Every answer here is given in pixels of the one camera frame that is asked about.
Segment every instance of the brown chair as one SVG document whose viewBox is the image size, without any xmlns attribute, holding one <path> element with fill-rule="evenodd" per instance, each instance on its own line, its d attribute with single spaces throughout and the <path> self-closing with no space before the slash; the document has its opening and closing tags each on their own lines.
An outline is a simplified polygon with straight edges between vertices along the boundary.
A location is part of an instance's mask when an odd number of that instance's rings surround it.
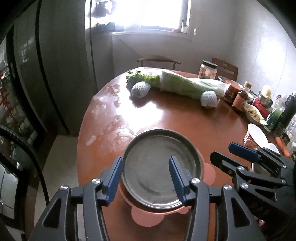
<svg viewBox="0 0 296 241">
<path fill-rule="evenodd" d="M 181 64 L 181 62 L 178 62 L 178 61 L 175 61 L 175 60 L 172 60 L 172 59 L 170 59 L 170 58 L 163 57 L 163 56 L 160 56 L 160 55 L 147 56 L 147 57 L 144 57 L 144 58 L 140 58 L 140 59 L 138 59 L 137 61 L 138 61 L 138 62 L 141 62 L 141 67 L 143 67 L 143 63 L 144 63 L 144 61 L 153 61 L 153 62 L 171 62 L 171 63 L 174 63 L 174 65 L 173 65 L 173 70 L 175 69 L 176 64 Z"/>
<path fill-rule="evenodd" d="M 223 76 L 230 80 L 237 80 L 239 69 L 236 66 L 218 58 L 213 58 L 212 62 L 218 65 L 216 79 L 218 76 Z"/>
</svg>

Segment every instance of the cable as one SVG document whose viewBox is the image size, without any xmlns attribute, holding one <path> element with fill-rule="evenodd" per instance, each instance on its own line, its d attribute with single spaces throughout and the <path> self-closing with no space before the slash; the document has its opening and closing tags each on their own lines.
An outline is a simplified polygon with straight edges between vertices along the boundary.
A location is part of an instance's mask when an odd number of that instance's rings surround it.
<svg viewBox="0 0 296 241">
<path fill-rule="evenodd" d="M 48 196 L 48 191 L 47 191 L 46 183 L 44 180 L 44 176 L 42 174 L 41 167 L 39 166 L 37 157 L 36 157 L 35 153 L 32 151 L 29 144 L 24 142 L 15 132 L 13 132 L 12 130 L 10 130 L 9 128 L 7 128 L 3 125 L 0 125 L 0 135 L 9 139 L 10 141 L 13 141 L 15 144 L 19 145 L 19 147 L 21 147 L 28 154 L 28 156 L 32 159 L 32 162 L 33 162 L 33 164 L 37 170 L 37 173 L 39 175 L 39 179 L 41 182 L 46 205 L 48 205 L 49 204 L 49 196 Z"/>
</svg>

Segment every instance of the orange label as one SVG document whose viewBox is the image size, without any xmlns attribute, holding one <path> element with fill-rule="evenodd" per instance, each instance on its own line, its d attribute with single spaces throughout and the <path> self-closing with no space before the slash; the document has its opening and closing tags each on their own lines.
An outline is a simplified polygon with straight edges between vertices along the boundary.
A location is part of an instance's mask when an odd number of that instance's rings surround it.
<svg viewBox="0 0 296 241">
<path fill-rule="evenodd" d="M 233 101 L 233 106 L 237 108 L 238 110 L 243 110 L 245 103 L 247 100 L 242 98 L 240 95 L 237 95 L 235 97 L 235 100 Z"/>
</svg>

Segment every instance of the cork stopper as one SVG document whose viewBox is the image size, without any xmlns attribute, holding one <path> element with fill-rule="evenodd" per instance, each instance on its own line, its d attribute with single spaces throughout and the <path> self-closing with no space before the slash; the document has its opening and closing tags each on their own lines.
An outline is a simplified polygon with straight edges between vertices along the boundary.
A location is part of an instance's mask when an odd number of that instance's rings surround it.
<svg viewBox="0 0 296 241">
<path fill-rule="evenodd" d="M 249 88 L 249 89 L 252 87 L 252 85 L 249 84 L 247 81 L 244 83 L 244 86 L 247 87 L 247 88 Z"/>
</svg>

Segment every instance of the beige floor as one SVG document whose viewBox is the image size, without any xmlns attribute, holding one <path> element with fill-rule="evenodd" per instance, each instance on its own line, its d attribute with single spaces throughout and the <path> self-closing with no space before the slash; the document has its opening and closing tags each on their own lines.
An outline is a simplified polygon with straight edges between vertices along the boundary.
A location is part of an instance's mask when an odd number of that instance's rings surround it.
<svg viewBox="0 0 296 241">
<path fill-rule="evenodd" d="M 54 141 L 43 169 L 50 199 L 63 184 L 68 184 L 70 187 L 78 187 L 76 165 L 77 139 L 77 137 L 57 136 Z M 35 206 L 35 224 L 45 207 L 45 199 L 41 185 L 39 185 Z M 79 205 L 78 235 L 82 241 L 85 241 L 82 213 L 82 205 Z"/>
</svg>

